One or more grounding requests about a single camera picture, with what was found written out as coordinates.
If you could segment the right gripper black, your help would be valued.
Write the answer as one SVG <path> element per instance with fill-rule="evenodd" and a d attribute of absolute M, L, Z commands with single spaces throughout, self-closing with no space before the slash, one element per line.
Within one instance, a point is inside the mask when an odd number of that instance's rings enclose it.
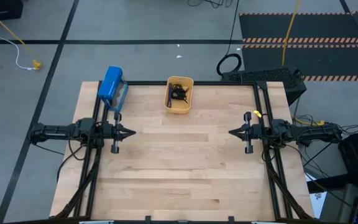
<path fill-rule="evenodd" d="M 247 146 L 245 147 L 246 154 L 252 154 L 254 152 L 253 145 L 251 140 L 258 139 L 261 140 L 264 135 L 264 125 L 263 124 L 250 124 L 252 119 L 251 112 L 248 111 L 244 114 L 244 121 L 246 122 L 240 128 L 230 130 L 229 133 L 235 137 L 238 137 L 242 141 L 247 141 Z"/>

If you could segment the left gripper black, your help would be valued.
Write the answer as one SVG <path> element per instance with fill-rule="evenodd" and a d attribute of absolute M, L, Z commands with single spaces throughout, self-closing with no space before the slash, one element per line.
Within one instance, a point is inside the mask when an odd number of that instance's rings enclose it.
<path fill-rule="evenodd" d="M 112 139 L 111 152 L 113 154 L 119 153 L 118 141 L 123 141 L 125 138 L 136 134 L 135 131 L 125 128 L 120 124 L 121 114 L 120 112 L 114 113 L 114 124 L 110 124 L 108 121 L 103 122 L 103 139 Z"/>

